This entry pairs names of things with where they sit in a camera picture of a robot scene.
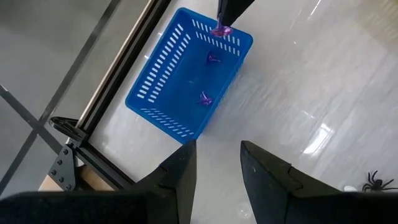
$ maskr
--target black spider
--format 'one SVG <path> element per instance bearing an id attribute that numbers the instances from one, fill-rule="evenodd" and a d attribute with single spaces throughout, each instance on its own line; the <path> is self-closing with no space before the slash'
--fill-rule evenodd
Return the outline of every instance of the black spider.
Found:
<path id="1" fill-rule="evenodd" d="M 386 184 L 383 185 L 383 181 L 380 179 L 374 180 L 374 176 L 377 174 L 377 170 L 373 173 L 372 179 L 371 179 L 371 173 L 368 172 L 368 181 L 369 183 L 366 183 L 362 187 L 362 191 L 366 192 L 367 189 L 370 189 L 371 191 L 382 191 L 382 190 L 392 190 L 392 189 L 398 189 L 398 188 L 385 188 L 387 185 L 389 185 L 391 182 L 394 181 L 394 179 L 388 181 Z"/>

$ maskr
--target blue plastic basket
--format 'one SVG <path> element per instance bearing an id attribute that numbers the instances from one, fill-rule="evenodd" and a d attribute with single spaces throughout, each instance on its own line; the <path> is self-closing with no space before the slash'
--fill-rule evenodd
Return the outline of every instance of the blue plastic basket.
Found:
<path id="1" fill-rule="evenodd" d="M 234 29 L 210 34 L 216 21 L 180 8 L 126 98 L 126 106 L 180 143 L 197 139 L 252 45 Z M 208 63 L 209 52 L 221 62 Z M 213 99 L 199 104 L 202 92 Z"/>

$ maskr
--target glossy white floor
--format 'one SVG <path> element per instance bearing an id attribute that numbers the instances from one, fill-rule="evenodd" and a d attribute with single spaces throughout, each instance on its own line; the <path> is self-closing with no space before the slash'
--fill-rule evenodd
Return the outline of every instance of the glossy white floor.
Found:
<path id="1" fill-rule="evenodd" d="M 179 7 L 214 18 L 217 0 L 170 5 L 90 139 L 134 180 L 180 146 L 124 104 Z M 192 223 L 255 223 L 243 139 L 337 189 L 361 188 L 374 170 L 398 178 L 397 9 L 395 0 L 257 0 L 235 22 L 254 44 L 198 140 Z"/>

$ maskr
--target gray floor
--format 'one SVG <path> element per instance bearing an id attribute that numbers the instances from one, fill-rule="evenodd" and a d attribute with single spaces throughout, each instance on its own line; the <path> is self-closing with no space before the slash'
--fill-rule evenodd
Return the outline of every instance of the gray floor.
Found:
<path id="1" fill-rule="evenodd" d="M 117 3 L 111 17 L 103 14 Z M 79 118 L 103 75 L 116 56 L 147 0 L 16 0 L 0 2 L 0 84 L 39 120 L 56 94 L 65 75 L 85 46 L 100 19 L 106 21 L 96 42 L 82 60 L 74 79 L 59 100 L 52 102 L 53 116 Z M 45 139 L 34 135 L 31 126 L 0 97 L 0 190 L 10 165 L 31 134 L 33 141 L 20 157 L 16 170 L 0 197 L 37 190 L 56 158 Z M 45 123 L 63 144 L 67 137 Z"/>

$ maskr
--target purple plastic piece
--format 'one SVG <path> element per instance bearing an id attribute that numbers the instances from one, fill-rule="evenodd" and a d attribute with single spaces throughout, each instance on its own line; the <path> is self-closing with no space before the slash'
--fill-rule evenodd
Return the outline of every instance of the purple plastic piece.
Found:
<path id="1" fill-rule="evenodd" d="M 216 37 L 225 37 L 227 35 L 230 35 L 232 33 L 232 30 L 233 29 L 229 26 L 223 26 L 220 23 L 220 19 L 218 19 L 216 28 L 212 29 L 210 33 L 212 33 Z"/>
<path id="2" fill-rule="evenodd" d="M 213 102 L 213 99 L 207 97 L 207 96 L 205 95 L 205 92 L 202 91 L 201 94 L 200 94 L 200 101 L 199 101 L 199 104 L 208 106 L 208 105 L 210 105 L 212 102 Z"/>
<path id="3" fill-rule="evenodd" d="M 207 53 L 207 62 L 221 62 L 211 51 Z"/>

